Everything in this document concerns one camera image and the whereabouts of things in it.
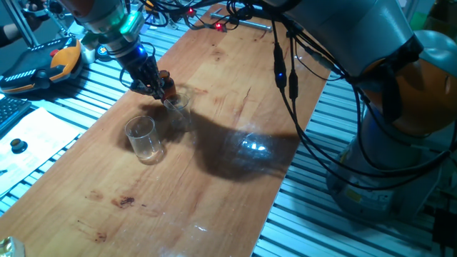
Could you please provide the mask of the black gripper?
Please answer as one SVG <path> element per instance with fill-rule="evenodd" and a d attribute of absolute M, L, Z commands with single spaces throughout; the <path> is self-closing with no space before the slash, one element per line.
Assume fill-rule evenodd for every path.
<path fill-rule="evenodd" d="M 162 89 L 165 73 L 164 70 L 157 67 L 154 54 L 155 51 L 153 51 L 153 55 L 149 55 L 143 44 L 136 44 L 125 54 L 118 56 L 117 61 L 121 66 L 119 81 L 135 93 L 152 96 L 159 100 L 165 95 Z M 124 82 L 126 72 L 132 80 L 129 85 Z"/>

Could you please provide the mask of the person hand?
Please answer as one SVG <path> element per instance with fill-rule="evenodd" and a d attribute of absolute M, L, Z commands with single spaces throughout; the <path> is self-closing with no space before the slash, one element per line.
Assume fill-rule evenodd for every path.
<path fill-rule="evenodd" d="M 26 4 L 25 8 L 28 9 L 29 11 L 38 11 L 38 10 L 44 9 L 46 7 L 46 0 L 40 0 L 39 2 L 40 2 L 40 4 L 38 4 L 37 1 L 29 1 Z M 37 30 L 43 22 L 40 18 L 36 18 L 35 16 L 32 16 L 31 14 L 25 15 L 25 18 L 32 31 Z M 4 38 L 9 43 L 17 41 L 18 39 L 21 38 L 21 33 L 19 32 L 19 29 L 16 24 L 4 25 L 4 26 L 2 26 L 2 29 L 3 29 Z"/>

